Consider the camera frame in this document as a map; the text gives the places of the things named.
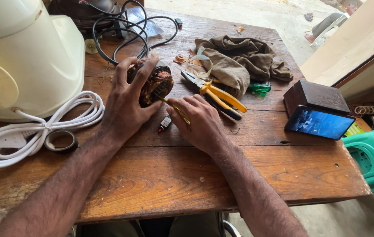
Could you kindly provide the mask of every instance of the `wooden table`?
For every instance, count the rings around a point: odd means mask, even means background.
[[[174,87],[167,96],[193,95],[198,89],[187,84],[173,62],[176,55],[188,55],[196,38],[209,39],[235,35],[240,24],[147,9],[151,16],[179,17],[184,26],[170,43],[156,48],[160,59],[172,71]],[[154,36],[150,44],[168,39],[174,26],[167,20],[154,20],[165,33]],[[370,194],[355,162],[341,141],[284,131],[287,115],[283,94],[299,79],[298,65],[275,30],[241,24],[240,37],[259,38],[278,54],[278,60],[293,72],[291,83],[271,80],[272,91],[265,97],[247,92],[242,102],[248,107],[240,121],[222,115],[229,137],[242,146],[247,157],[288,205],[336,202]],[[100,41],[108,54],[121,43],[116,38]],[[118,53],[117,61],[136,55],[142,43],[137,40]],[[86,55],[85,90],[98,93],[104,101],[110,91],[107,62],[98,54]],[[130,138],[108,164],[94,185],[77,222],[129,220],[202,213],[208,210],[236,210],[237,203],[221,171],[212,159],[192,147],[172,126],[160,134],[157,127],[161,109]],[[79,130],[82,144],[96,126]],[[69,155],[58,155],[42,148],[36,155],[0,169],[0,220],[21,203],[49,175],[58,170]]]

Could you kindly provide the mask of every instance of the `hand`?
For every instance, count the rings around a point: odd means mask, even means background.
[[[163,106],[162,101],[156,101],[146,108],[141,108],[138,103],[140,90],[158,63],[159,57],[150,59],[139,69],[133,82],[128,84],[127,69],[136,61],[136,57],[126,58],[115,67],[111,91],[100,126],[101,134],[122,142],[121,145]]]
[[[232,144],[224,131],[218,111],[200,95],[185,96],[184,99],[170,98],[168,101],[177,106],[190,121],[187,124],[173,107],[166,109],[184,139],[192,145],[215,156],[222,148]]]
[[[352,6],[348,6],[348,7],[346,8],[346,12],[347,12],[348,15],[350,15],[350,16],[352,16],[352,14],[353,14],[355,11],[356,11],[356,8],[355,8],[354,5],[352,5]]]

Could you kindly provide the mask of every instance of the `hairy forearm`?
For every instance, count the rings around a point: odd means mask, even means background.
[[[276,191],[234,143],[212,155],[228,181],[254,236],[307,236]]]
[[[0,236],[64,236],[90,189],[121,147],[97,133],[0,224]]]

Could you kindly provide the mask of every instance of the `pliers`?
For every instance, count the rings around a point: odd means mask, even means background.
[[[209,102],[212,102],[218,109],[230,116],[235,120],[240,120],[242,115],[233,110],[227,104],[225,104],[221,99],[225,100],[232,106],[236,107],[239,111],[245,113],[247,112],[247,107],[243,105],[239,100],[233,97],[231,94],[226,93],[225,91],[212,86],[212,80],[206,82],[192,73],[189,73],[185,70],[181,71],[181,75],[188,81],[196,84],[200,88],[200,95],[204,95]]]

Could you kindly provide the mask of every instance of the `person's leg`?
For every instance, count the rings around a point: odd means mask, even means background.
[[[138,221],[116,221],[77,227],[81,237],[144,237]]]
[[[341,13],[332,13],[328,17],[326,17],[324,20],[322,20],[319,24],[317,24],[315,27],[311,29],[311,32],[313,33],[314,37],[317,38],[324,30],[326,30],[333,22],[335,22],[337,19],[339,19],[343,14]]]
[[[175,217],[169,237],[225,237],[220,213]]]

